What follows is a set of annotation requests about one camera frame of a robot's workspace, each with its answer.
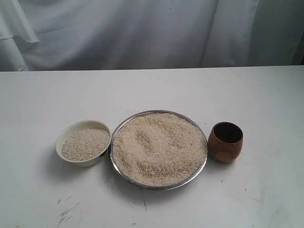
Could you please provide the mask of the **brown wooden cup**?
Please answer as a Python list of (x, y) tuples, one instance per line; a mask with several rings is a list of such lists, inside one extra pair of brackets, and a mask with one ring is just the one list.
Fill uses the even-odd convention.
[(231, 122), (213, 126), (208, 138), (208, 156), (220, 163), (232, 163), (239, 155), (243, 144), (242, 130)]

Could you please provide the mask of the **uncooked white rice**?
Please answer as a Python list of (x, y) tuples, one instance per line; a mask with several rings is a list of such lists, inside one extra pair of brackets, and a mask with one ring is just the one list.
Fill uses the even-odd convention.
[(86, 161), (100, 155), (108, 146), (109, 133), (104, 129), (84, 129), (72, 134), (62, 146), (62, 154), (72, 161)]

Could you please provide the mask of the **white ceramic bowl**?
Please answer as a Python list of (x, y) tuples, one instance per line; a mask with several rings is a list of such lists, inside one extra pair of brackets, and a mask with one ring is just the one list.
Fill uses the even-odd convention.
[(64, 142), (66, 141), (66, 139), (68, 139), (70, 136), (72, 136), (73, 133), (84, 130), (84, 129), (104, 129), (109, 133), (110, 141), (111, 141), (111, 131), (105, 123), (102, 123), (99, 121), (93, 121), (93, 120), (86, 120), (86, 121), (80, 121), (78, 123), (74, 123), (74, 124), (68, 126), (57, 138), (56, 145), (55, 145), (56, 153), (62, 160), (66, 161), (72, 165), (79, 166), (79, 167), (88, 167), (88, 166), (92, 166), (92, 165), (100, 162), (102, 156), (108, 151), (108, 148), (110, 145), (110, 141), (109, 141), (107, 148), (100, 155), (98, 155), (90, 160), (72, 161), (72, 160), (65, 158), (62, 154), (62, 146), (63, 146)]

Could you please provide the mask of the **white backdrop curtain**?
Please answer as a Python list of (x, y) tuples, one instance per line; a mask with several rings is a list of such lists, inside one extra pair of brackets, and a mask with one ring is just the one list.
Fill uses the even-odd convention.
[(3, 0), (1, 71), (298, 65), (301, 0)]

